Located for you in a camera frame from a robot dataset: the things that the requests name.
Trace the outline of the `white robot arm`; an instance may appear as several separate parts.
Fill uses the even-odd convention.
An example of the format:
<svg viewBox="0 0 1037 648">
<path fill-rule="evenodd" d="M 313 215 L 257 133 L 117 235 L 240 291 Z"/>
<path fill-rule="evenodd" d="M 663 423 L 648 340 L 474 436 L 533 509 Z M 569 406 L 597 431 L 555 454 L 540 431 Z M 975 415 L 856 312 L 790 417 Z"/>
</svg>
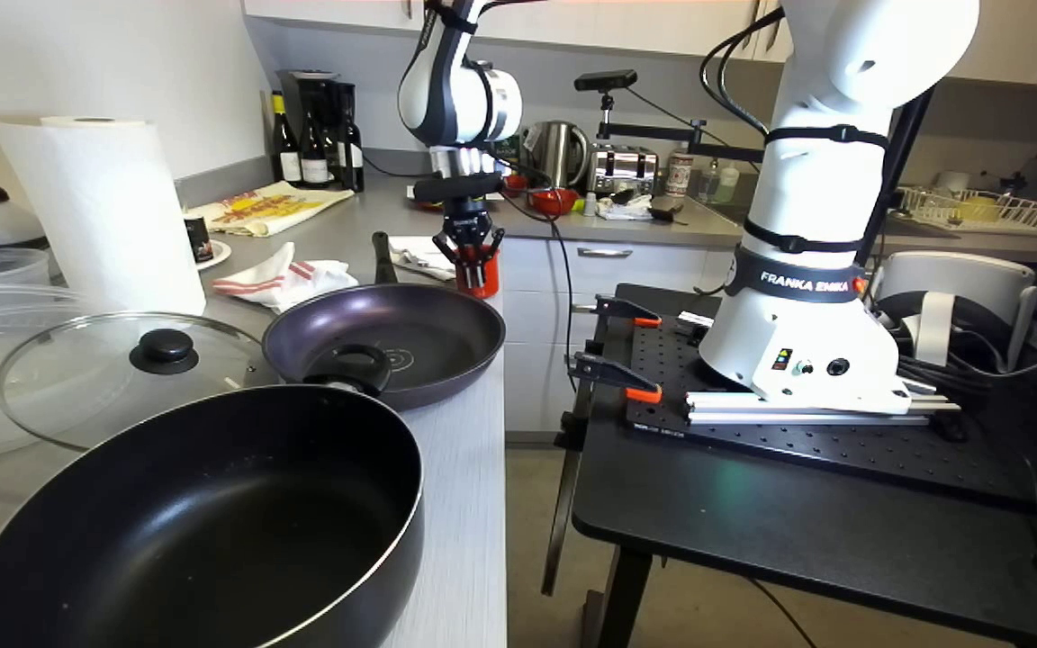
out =
<svg viewBox="0 0 1037 648">
<path fill-rule="evenodd" d="M 479 291 L 500 235 L 483 197 L 500 189 L 490 148 L 518 131 L 521 90 L 467 58 L 490 3 L 428 0 L 400 77 L 400 124 L 428 148 L 420 201 L 447 209 L 437 250 Z M 892 113 L 966 58 L 981 0 L 783 0 L 794 55 L 735 279 L 699 358 L 770 406 L 905 415 L 897 343 L 856 295 L 856 251 L 884 192 Z"/>
</svg>

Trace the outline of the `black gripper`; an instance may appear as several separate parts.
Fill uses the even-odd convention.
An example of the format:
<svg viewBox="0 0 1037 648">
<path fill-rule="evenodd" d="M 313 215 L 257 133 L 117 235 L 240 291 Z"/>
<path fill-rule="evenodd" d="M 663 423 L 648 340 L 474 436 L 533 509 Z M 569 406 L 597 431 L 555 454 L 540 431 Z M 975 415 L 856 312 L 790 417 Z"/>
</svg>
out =
<svg viewBox="0 0 1037 648">
<path fill-rule="evenodd" d="M 449 238 L 483 238 L 490 232 L 486 197 L 498 195 L 503 179 L 498 174 L 472 178 L 420 178 L 410 192 L 416 201 L 441 201 L 447 219 L 443 235 L 431 235 L 441 257 L 455 268 L 455 288 L 466 286 L 466 262 Z M 500 286 L 500 243 L 503 232 L 490 232 L 479 250 L 479 288 Z"/>
</svg>

